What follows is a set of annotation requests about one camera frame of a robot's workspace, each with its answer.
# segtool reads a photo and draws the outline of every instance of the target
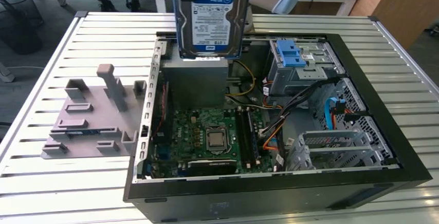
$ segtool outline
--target metal table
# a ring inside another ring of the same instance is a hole
[[[217,222],[436,223],[439,212],[439,90],[380,25],[367,17],[256,15],[256,31],[341,35],[433,180],[353,210]],[[122,83],[146,79],[156,31],[173,31],[173,15],[94,13],[74,17],[0,145],[1,223],[148,223],[122,202],[128,157],[40,159],[69,78],[102,85],[100,63]]]

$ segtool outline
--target hard drive label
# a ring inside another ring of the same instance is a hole
[[[192,42],[198,51],[225,49],[230,32],[225,16],[232,7],[233,0],[192,2]]]

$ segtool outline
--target white cable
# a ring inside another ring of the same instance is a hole
[[[40,67],[40,66],[10,66],[10,67],[6,67],[6,69],[10,69],[10,68],[37,68],[37,69],[44,69],[44,67]]]

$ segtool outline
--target yellow wire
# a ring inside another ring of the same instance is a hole
[[[248,67],[242,64],[242,62],[240,62],[240,61],[237,61],[237,60],[233,60],[233,62],[238,63],[238,64],[242,66],[242,68],[245,68],[246,72],[248,72],[249,75],[252,76],[252,82],[253,82],[253,83],[252,83],[252,87],[250,87],[246,91],[244,91],[244,92],[241,92],[241,93],[225,94],[228,97],[229,97],[229,96],[232,96],[232,97],[238,97],[238,96],[242,96],[242,95],[248,94],[248,93],[253,90],[254,85],[256,85],[256,82],[254,82],[254,76],[253,76],[252,71],[249,71]]]

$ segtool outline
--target gray plastic part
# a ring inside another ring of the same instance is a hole
[[[64,90],[68,94],[68,97],[76,100],[84,99],[82,92],[88,90],[88,87],[82,79],[70,79],[66,82]]]
[[[66,153],[68,149],[62,143],[53,143],[53,144],[44,145],[42,151],[48,155],[64,155]]]
[[[132,90],[134,91],[136,98],[142,98],[145,93],[145,81],[134,81]]]
[[[80,120],[60,120],[57,122],[57,127],[69,128],[69,127],[86,127],[88,122],[85,119]]]
[[[126,105],[125,111],[118,111],[114,99],[106,98],[105,86],[86,87],[85,84],[78,84],[81,82],[69,81],[69,87],[76,87],[84,98],[65,99],[42,148],[44,159],[130,154],[140,127],[144,81],[137,81],[136,87],[121,86],[122,90],[118,90],[118,93],[125,93],[125,96],[120,95]],[[113,144],[104,146],[105,143],[97,144],[97,141],[105,141],[106,144],[113,141]]]
[[[93,106],[89,103],[69,104],[65,107],[65,112],[68,113],[84,113],[92,110]]]
[[[121,141],[122,141],[122,145],[124,145],[126,151],[130,151],[132,146],[133,146],[133,144],[136,142],[137,136],[138,136],[138,131],[134,131],[134,134],[132,136],[133,139],[130,139],[129,136],[128,136],[128,134],[125,132],[122,132],[122,139],[121,139]]]
[[[113,76],[114,67],[110,64],[100,64],[97,68],[97,77],[104,79],[106,85],[106,95],[114,101],[116,107],[120,112],[128,109],[124,101],[125,90],[120,79]]]
[[[114,143],[114,140],[97,141],[96,148],[102,154],[113,154],[118,152],[118,146]]]

